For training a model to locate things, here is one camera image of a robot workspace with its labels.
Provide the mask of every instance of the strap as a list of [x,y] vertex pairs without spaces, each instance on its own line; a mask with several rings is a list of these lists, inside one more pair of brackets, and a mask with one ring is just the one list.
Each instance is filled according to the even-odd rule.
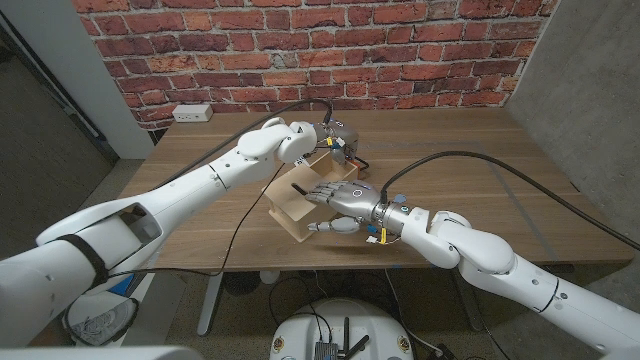
[[109,279],[109,270],[107,270],[104,260],[102,260],[100,255],[98,255],[91,245],[89,245],[83,238],[75,234],[67,234],[60,236],[56,240],[64,240],[75,246],[76,249],[80,250],[84,257],[89,260],[91,266],[93,266],[96,276],[93,278],[93,284],[91,284],[91,287],[88,290],[107,282]]

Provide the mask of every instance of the robotic arm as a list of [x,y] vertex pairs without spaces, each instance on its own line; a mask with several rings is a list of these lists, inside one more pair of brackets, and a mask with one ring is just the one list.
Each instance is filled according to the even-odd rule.
[[309,224],[310,230],[355,232],[374,223],[399,235],[430,263],[458,267],[470,284],[514,300],[603,354],[640,351],[640,315],[558,278],[513,252],[501,237],[471,228],[462,216],[380,202],[380,193],[362,181],[318,185],[307,200],[327,203],[347,215]]

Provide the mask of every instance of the brick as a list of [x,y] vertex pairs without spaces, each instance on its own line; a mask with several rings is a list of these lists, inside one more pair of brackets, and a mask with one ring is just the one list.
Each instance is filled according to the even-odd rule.
[[151,37],[151,43],[158,54],[180,50],[178,39],[173,35],[153,36]]
[[502,76],[500,75],[487,75],[480,79],[480,90],[495,90],[500,85]]
[[309,48],[306,33],[260,33],[256,35],[259,50],[297,50]]
[[185,51],[224,51],[229,40],[222,34],[186,34],[180,35],[180,45]]
[[449,65],[404,65],[402,67],[402,79],[404,80],[429,80],[447,76]]
[[464,30],[463,40],[483,40],[487,35],[489,23],[486,22],[469,22]]
[[462,106],[500,104],[505,94],[493,91],[480,91],[462,95]]
[[475,90],[478,85],[478,78],[451,78],[441,79],[433,85],[433,91],[442,90]]
[[518,70],[518,66],[520,66],[520,60],[479,61],[473,66],[473,75],[513,75]]
[[462,0],[458,16],[462,18],[505,17],[511,13],[515,0]]
[[411,40],[410,26],[393,27],[387,31],[387,43],[389,44],[406,44]]
[[301,0],[251,0],[254,6],[300,6]]
[[303,71],[265,73],[263,77],[267,86],[302,85],[307,83],[307,73]]
[[396,81],[400,79],[400,66],[385,66],[378,68],[378,81]]
[[119,79],[118,84],[124,92],[143,92],[148,90],[171,89],[169,79],[164,76],[146,76],[131,79]]
[[145,109],[142,111],[138,111],[138,115],[140,115],[140,120],[142,121],[157,121],[163,119],[169,119],[173,117],[173,110],[178,105],[166,105],[152,109]]
[[211,30],[211,21],[206,12],[186,12],[184,22],[187,23],[187,30]]
[[373,22],[376,24],[406,23],[424,20],[427,15],[427,4],[401,4],[378,6],[373,12]]
[[328,84],[331,82],[330,71],[311,71],[309,72],[309,81],[311,84]]
[[336,46],[362,46],[384,44],[384,29],[338,30]]
[[104,66],[107,67],[107,71],[112,77],[127,76],[127,70],[120,61],[105,61]]
[[528,22],[508,22],[493,24],[489,39],[531,39],[538,36],[538,31],[542,26],[541,21]]
[[438,95],[438,106],[458,106],[461,94],[440,94]]
[[484,59],[491,54],[491,43],[453,44],[444,47],[443,60]]
[[278,89],[278,100],[299,100],[300,91],[298,88],[280,88]]
[[127,103],[128,107],[140,107],[142,106],[142,101],[138,94],[122,94],[124,98],[124,102]]
[[342,65],[343,58],[344,54],[342,50],[321,50],[298,53],[300,67]]
[[395,107],[395,98],[379,98],[378,100],[376,100],[376,109],[378,110],[395,109]]
[[211,104],[214,113],[247,112],[245,104]]
[[417,54],[417,46],[385,46],[373,48],[369,51],[371,61],[374,63],[414,61]]
[[231,92],[228,89],[209,89],[211,100],[218,102],[231,101]]
[[79,13],[129,10],[127,0],[71,0]]
[[211,13],[211,22],[218,29],[264,29],[264,17],[259,10]]
[[240,86],[263,86],[262,74],[243,73],[240,74]]
[[96,17],[95,21],[105,35],[124,35],[129,32],[120,16],[101,16]]
[[513,51],[516,49],[517,45],[517,42],[497,42],[493,44],[493,48],[491,49],[491,57],[510,57],[511,55],[513,55]]
[[231,46],[235,51],[251,51],[255,49],[253,36],[251,34],[231,33]]
[[84,25],[84,29],[87,31],[87,34],[91,36],[100,36],[100,31],[91,19],[80,16],[80,20],[82,21],[82,25]]
[[300,89],[300,97],[309,98],[334,98],[344,95],[344,85],[307,86]]
[[167,102],[167,99],[164,97],[164,92],[162,91],[149,91],[142,95],[142,102],[146,105],[159,105]]
[[433,85],[435,83],[436,83],[435,80],[416,81],[413,83],[413,93],[414,94],[430,93],[433,91]]
[[199,73],[193,76],[200,86],[231,87],[240,86],[238,74]]
[[527,57],[533,52],[533,47],[536,46],[535,41],[521,41],[516,47],[516,53],[514,56]]
[[376,78],[375,68],[355,68],[333,70],[333,81],[343,82],[371,82]]
[[456,15],[457,1],[443,1],[437,3],[429,3],[429,12],[427,19],[442,20],[453,19]]
[[513,8],[511,15],[515,16],[534,16],[538,13],[538,9],[542,5],[542,0],[519,0]]
[[125,15],[124,19],[134,34],[184,30],[182,15],[177,12]]
[[191,75],[171,76],[171,83],[176,89],[190,89],[196,87],[196,82]]
[[344,8],[297,9],[291,13],[294,29],[344,26]]
[[413,41],[460,40],[462,28],[462,23],[419,26],[416,27]]
[[413,92],[412,82],[372,83],[369,86],[369,96],[407,95]]
[[216,7],[216,0],[162,0],[166,7],[192,8],[192,9],[212,9]]
[[344,59],[347,65],[362,65],[367,56],[365,49],[351,49],[344,52]]
[[472,62],[453,63],[449,70],[449,76],[469,76],[472,67]]
[[149,40],[145,38],[96,40],[103,57],[153,54]]
[[373,110],[375,102],[370,99],[338,99],[332,101],[335,110]]
[[518,76],[506,76],[502,78],[500,88],[504,91],[513,91],[516,89],[516,85],[518,85],[519,79],[520,77]]
[[278,99],[275,89],[262,88],[232,89],[231,96],[233,100],[241,102],[276,101]]
[[352,6],[349,8],[349,24],[351,26],[369,25],[373,9],[370,7]]
[[551,16],[559,0],[544,0],[540,8],[540,16]]
[[187,55],[151,58],[149,66],[153,72],[174,72],[198,68],[193,57]]
[[207,90],[177,90],[166,91],[169,101],[179,102],[203,102],[211,101],[211,96]]
[[333,47],[334,36],[328,31],[314,31],[311,33],[311,47],[327,48]]
[[367,84],[365,83],[353,83],[347,84],[347,96],[349,97],[362,97],[367,95]]
[[150,74],[151,70],[144,59],[124,59],[124,66],[132,74]]
[[267,28],[289,30],[289,12],[286,10],[266,11]]
[[220,70],[220,57],[218,55],[198,55],[198,64],[201,69]]
[[271,67],[269,54],[222,55],[221,59],[226,70],[268,69]]
[[158,0],[129,0],[134,9],[151,9],[158,5]]
[[422,108],[422,107],[433,107],[433,106],[436,106],[437,99],[438,99],[438,96],[435,94],[413,95],[410,97],[398,99],[397,108],[412,109],[412,108]]
[[440,61],[442,55],[442,46],[440,45],[422,45],[418,56],[424,61]]

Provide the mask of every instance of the table top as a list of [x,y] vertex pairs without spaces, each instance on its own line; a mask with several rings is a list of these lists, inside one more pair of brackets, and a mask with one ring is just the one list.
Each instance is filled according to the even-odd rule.
[[[287,123],[320,122],[323,114],[305,111],[281,116]],[[150,190],[262,115],[214,114],[207,123],[172,125],[121,197]],[[378,189],[400,169],[426,155],[445,150],[476,151],[514,166],[604,221],[503,109],[350,110],[335,111],[333,117],[358,131],[358,157],[371,165],[361,178]],[[292,167],[285,165],[282,173]],[[185,222],[167,240],[155,266],[219,270],[233,231],[267,181],[239,187]],[[506,170],[482,160],[435,160],[396,181],[389,197],[396,194],[404,194],[408,203],[433,213],[457,212],[474,228],[503,237],[516,253],[538,264],[624,263],[633,258],[626,245]],[[317,233],[298,243],[268,214],[263,197],[240,228],[225,271],[430,266],[401,241],[367,244],[367,236],[364,229],[351,235]]]

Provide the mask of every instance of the electrical outlet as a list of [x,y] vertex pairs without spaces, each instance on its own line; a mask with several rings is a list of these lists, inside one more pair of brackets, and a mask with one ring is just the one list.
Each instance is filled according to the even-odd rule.
[[177,122],[205,122],[213,115],[211,105],[178,105],[173,110]]

